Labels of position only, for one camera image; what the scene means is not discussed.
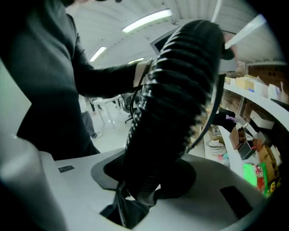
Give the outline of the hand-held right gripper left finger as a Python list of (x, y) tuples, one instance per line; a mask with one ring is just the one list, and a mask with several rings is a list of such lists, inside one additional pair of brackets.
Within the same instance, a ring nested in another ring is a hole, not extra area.
[(72, 165), (73, 170), (62, 173), (69, 188), (76, 195), (80, 202), (88, 206), (94, 215), (97, 228), (122, 228), (122, 226), (113, 223), (99, 213), (107, 206), (113, 203), (115, 192), (102, 189), (91, 176), (92, 167), (114, 154), (123, 151), (124, 148), (115, 149), (97, 155), (66, 159), (55, 161), (57, 167)]

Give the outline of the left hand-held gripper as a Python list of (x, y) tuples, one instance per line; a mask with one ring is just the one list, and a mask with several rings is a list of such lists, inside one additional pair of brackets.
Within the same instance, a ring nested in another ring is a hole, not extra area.
[[(150, 46), (154, 50), (156, 55), (159, 55), (161, 49), (167, 42), (167, 40), (174, 34), (174, 31), (169, 31), (154, 39)], [(234, 72), (238, 67), (238, 60), (233, 48), (225, 49), (221, 55), (219, 64), (219, 74), (225, 74), (227, 72)]]

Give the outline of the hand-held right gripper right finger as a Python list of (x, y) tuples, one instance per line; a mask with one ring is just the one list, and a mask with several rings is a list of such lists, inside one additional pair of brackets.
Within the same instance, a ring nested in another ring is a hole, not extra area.
[(183, 160), (196, 171), (196, 180), (184, 196), (161, 199), (140, 223), (140, 229), (243, 229), (241, 218), (266, 198), (230, 168), (186, 154)]

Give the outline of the person's left forearm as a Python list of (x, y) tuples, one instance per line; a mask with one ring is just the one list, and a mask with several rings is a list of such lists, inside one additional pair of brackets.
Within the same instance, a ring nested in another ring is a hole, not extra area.
[(74, 67), (78, 93), (85, 97), (112, 98), (131, 92), (145, 83), (152, 60), (94, 69), (88, 63)]

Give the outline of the white metal shelving unit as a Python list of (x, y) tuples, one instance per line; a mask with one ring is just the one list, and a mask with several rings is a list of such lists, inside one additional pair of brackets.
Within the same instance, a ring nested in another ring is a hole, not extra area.
[[(222, 25), (220, 28), (225, 34), (225, 48), (233, 48), (238, 62), (245, 64), (244, 75), (225, 83), (224, 92), (239, 95), (241, 103), (247, 100), (256, 104), (289, 132), (289, 112), (276, 102), (280, 99), (283, 85), (262, 79), (260, 75), (248, 73), (250, 67), (286, 66), (284, 54), (266, 19), (262, 14), (255, 14), (237, 31), (227, 31)], [(209, 146), (211, 137), (206, 133), (203, 138), (204, 157), (230, 168), (243, 178), (243, 164), (257, 165), (261, 162), (258, 152), (255, 151), (248, 159), (243, 159), (233, 148), (229, 132), (224, 127), (219, 130), (224, 146), (218, 148)]]

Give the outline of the green packet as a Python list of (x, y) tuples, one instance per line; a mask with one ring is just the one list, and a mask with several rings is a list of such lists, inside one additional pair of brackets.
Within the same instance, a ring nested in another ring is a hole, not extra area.
[(243, 164), (243, 178), (267, 197), (268, 177), (265, 163)]

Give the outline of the bunch of sunflowers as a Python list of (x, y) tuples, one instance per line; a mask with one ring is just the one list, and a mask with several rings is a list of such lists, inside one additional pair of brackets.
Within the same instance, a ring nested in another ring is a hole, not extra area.
[(270, 184), (269, 189), (267, 191), (267, 197), (269, 197), (277, 188), (281, 186), (281, 179), (274, 181)]

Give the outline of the white rectangular desk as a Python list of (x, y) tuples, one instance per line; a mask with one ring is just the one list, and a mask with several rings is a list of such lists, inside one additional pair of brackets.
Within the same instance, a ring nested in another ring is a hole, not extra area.
[(111, 113), (107, 107), (107, 104), (115, 102), (117, 111), (121, 114), (120, 100), (121, 100), (121, 94), (119, 94), (115, 97), (112, 97), (112, 98), (97, 98), (97, 99), (93, 100), (93, 105), (94, 105), (95, 109), (97, 110), (97, 112), (99, 113), (103, 124), (105, 125), (106, 122), (105, 122), (98, 106), (100, 106), (106, 112), (106, 114), (108, 116), (108, 122), (112, 125), (113, 129), (116, 128), (115, 122), (112, 120)]

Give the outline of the ceiling strip light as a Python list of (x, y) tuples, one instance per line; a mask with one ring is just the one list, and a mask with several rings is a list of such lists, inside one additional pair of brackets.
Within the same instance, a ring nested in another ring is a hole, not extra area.
[(100, 47), (95, 54), (91, 57), (91, 59), (89, 60), (90, 62), (94, 62), (107, 48), (102, 46)]
[(172, 12), (170, 9), (164, 9), (164, 10), (161, 10), (159, 12), (156, 12), (156, 13), (153, 13), (153, 14), (150, 14), (150, 15), (147, 15), (133, 23), (131, 23), (130, 25), (126, 26), (125, 28), (123, 28), (123, 32), (124, 33), (129, 33), (143, 25), (146, 25), (148, 23), (151, 23), (155, 20), (159, 20), (159, 19), (162, 19), (162, 18), (166, 18), (166, 17), (170, 17), (172, 16)]

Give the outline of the person's black top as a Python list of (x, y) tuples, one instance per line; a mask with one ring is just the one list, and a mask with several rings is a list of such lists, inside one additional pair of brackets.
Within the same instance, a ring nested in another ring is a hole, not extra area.
[(0, 58), (31, 102), (17, 135), (62, 160), (98, 153), (75, 84), (74, 0), (0, 2)]

